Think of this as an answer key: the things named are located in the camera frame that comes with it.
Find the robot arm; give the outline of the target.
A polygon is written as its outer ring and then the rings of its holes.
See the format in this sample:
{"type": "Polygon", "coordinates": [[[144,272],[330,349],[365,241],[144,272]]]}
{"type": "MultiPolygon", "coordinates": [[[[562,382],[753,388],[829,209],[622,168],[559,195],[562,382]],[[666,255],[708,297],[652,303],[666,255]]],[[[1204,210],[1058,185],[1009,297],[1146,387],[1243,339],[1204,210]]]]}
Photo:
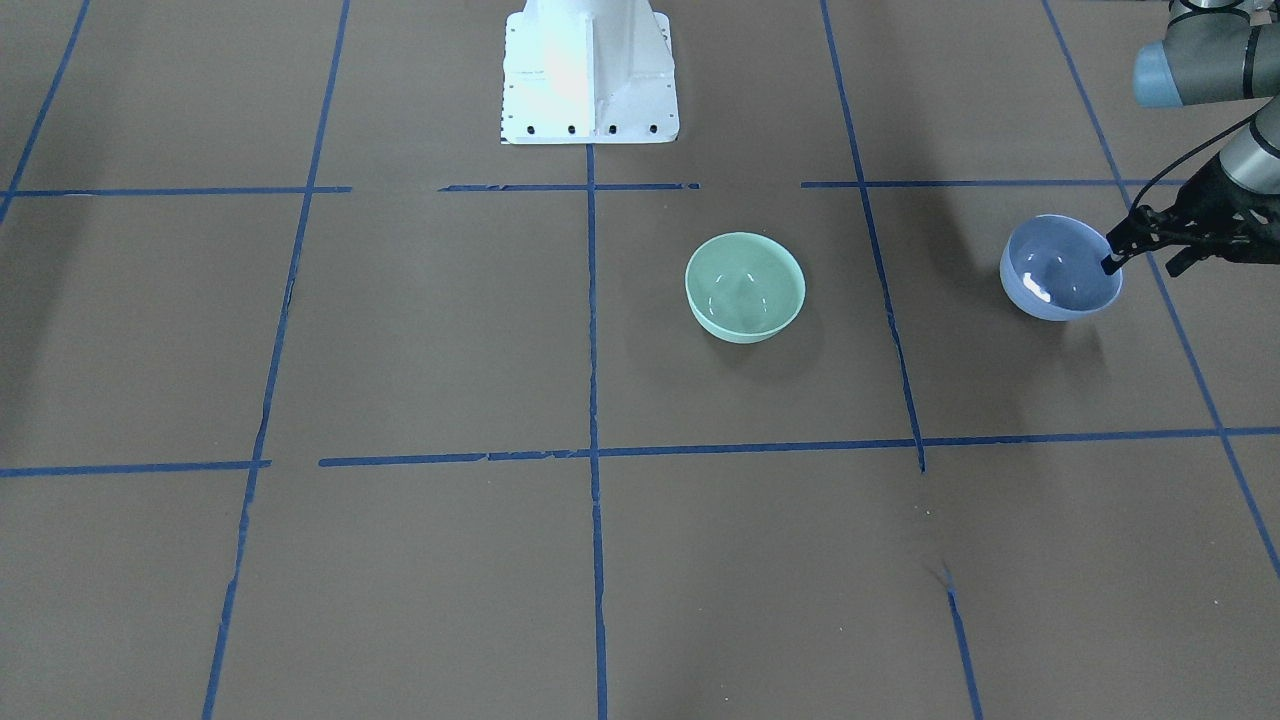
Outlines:
{"type": "Polygon", "coordinates": [[[1101,263],[1115,275],[1133,258],[1176,246],[1178,277],[1211,258],[1277,264],[1277,9],[1257,24],[1243,1],[1170,1],[1164,38],[1137,55],[1133,90],[1143,108],[1184,108],[1263,99],[1266,104],[1213,137],[1226,143],[1164,210],[1132,202],[1106,240],[1101,263]]]}

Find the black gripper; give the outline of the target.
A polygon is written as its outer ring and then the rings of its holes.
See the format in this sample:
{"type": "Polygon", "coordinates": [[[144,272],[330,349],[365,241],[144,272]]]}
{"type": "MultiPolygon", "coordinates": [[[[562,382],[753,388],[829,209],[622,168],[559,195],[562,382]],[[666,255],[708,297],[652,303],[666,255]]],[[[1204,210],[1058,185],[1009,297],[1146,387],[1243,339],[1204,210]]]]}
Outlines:
{"type": "Polygon", "coordinates": [[[1108,254],[1102,273],[1116,275],[1132,259],[1158,245],[1179,246],[1165,263],[1178,278],[1197,263],[1279,264],[1277,195],[1239,186],[1213,158],[1183,184],[1162,211],[1132,208],[1106,236],[1108,254]]]}

